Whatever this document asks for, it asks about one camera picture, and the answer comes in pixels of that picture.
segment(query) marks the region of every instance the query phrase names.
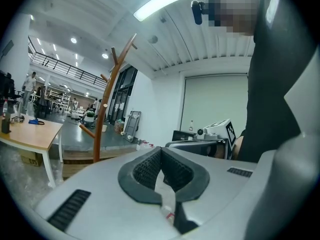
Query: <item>bottle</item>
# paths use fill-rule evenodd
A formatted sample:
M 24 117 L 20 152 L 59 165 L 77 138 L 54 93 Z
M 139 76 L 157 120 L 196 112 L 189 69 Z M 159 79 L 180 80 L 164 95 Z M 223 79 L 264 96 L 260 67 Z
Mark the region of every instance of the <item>bottle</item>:
M 7 111 L 8 111 L 8 100 L 5 99 L 5 100 L 4 100 L 4 104 L 3 104 L 3 110 L 2 110 L 2 116 L 3 116 L 3 118 L 6 117 Z
M 190 126 L 189 126 L 189 131 L 192 132 L 194 130 L 194 121 L 191 120 Z

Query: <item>cardboard box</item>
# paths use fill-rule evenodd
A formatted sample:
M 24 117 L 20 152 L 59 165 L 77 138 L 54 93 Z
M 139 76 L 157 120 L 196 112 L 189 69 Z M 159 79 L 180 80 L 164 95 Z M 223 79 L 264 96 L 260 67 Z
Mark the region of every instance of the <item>cardboard box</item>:
M 19 149 L 18 152 L 21 156 L 22 162 L 24 162 L 25 164 L 33 165 L 36 167 L 39 167 L 41 165 L 43 160 L 42 154 L 23 149 Z
M 115 122 L 114 122 L 114 131 L 115 131 L 117 134 L 120 134 L 121 132 L 124 131 L 124 126 L 125 126 L 125 123 L 124 123 L 124 122 L 115 121 Z

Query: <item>white shirt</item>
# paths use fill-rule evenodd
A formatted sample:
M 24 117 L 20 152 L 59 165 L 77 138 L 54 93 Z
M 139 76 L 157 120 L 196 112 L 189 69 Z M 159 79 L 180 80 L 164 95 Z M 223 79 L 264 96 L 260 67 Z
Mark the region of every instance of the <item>white shirt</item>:
M 93 108 L 93 109 L 96 109 L 96 108 L 97 108 L 97 104 L 98 104 L 98 101 L 95 100 L 94 103 L 93 103 L 93 105 L 92 105 L 92 108 Z
M 100 108 L 100 102 L 98 101 L 97 104 L 96 104 L 96 110 L 95 110 L 95 115 L 98 115 L 99 113 L 99 108 Z
M 24 86 L 25 86 L 25 91 L 31 92 L 35 87 L 36 87 L 36 78 L 32 78 L 29 76 L 25 81 L 24 81 Z

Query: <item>railing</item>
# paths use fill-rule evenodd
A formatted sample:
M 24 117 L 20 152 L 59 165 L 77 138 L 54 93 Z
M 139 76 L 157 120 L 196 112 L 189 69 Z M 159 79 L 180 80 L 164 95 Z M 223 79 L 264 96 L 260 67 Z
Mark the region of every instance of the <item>railing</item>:
M 28 48 L 33 52 L 29 53 L 29 59 L 37 64 L 48 67 L 52 70 L 58 71 L 60 73 L 66 74 L 70 77 L 77 78 L 79 80 L 85 81 L 90 85 L 105 88 L 107 83 L 100 77 L 83 71 L 77 67 L 71 66 L 65 62 L 57 60 L 51 56 L 44 55 L 35 50 L 30 38 L 28 41 Z

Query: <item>white pillar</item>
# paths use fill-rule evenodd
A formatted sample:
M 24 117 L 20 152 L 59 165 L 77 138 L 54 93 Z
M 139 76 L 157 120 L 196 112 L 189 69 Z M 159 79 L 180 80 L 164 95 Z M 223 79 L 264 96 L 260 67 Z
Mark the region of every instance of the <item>white pillar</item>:
M 48 74 L 48 76 L 47 76 L 47 77 L 46 77 L 46 79 L 45 79 L 44 86 L 46 87 L 46 89 L 48 89 L 49 81 L 50 81 L 50 77 L 51 77 L 51 75 L 50 75 L 50 74 Z
M 30 19 L 29 14 L 17 13 L 7 27 L 0 43 L 0 51 L 2 51 L 10 40 L 13 42 L 11 50 L 0 61 L 0 70 L 11 74 L 16 91 L 21 91 L 30 68 L 28 57 Z

